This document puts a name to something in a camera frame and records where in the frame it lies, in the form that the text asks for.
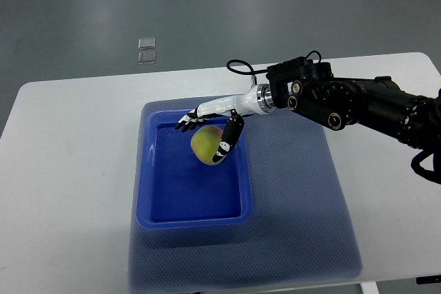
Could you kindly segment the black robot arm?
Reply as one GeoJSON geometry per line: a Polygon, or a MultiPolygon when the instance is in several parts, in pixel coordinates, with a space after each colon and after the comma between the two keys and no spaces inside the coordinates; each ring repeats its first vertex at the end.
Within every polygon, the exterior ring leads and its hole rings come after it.
{"type": "Polygon", "coordinates": [[[272,102],[339,131],[359,123],[418,149],[412,170],[440,183],[440,97],[402,91],[390,76],[336,78],[328,62],[300,56],[267,68],[272,102]]]}

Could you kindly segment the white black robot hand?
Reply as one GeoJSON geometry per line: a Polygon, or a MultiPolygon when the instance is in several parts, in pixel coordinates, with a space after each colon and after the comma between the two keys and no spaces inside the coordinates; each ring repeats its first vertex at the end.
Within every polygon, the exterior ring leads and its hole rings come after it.
{"type": "Polygon", "coordinates": [[[235,148],[245,125],[243,120],[253,114],[266,115],[275,110],[268,84],[252,85],[246,94],[237,94],[217,98],[200,104],[186,113],[175,128],[186,132],[204,125],[209,119],[225,116],[228,118],[223,130],[216,153],[212,157],[214,163],[222,161],[235,148]]]}

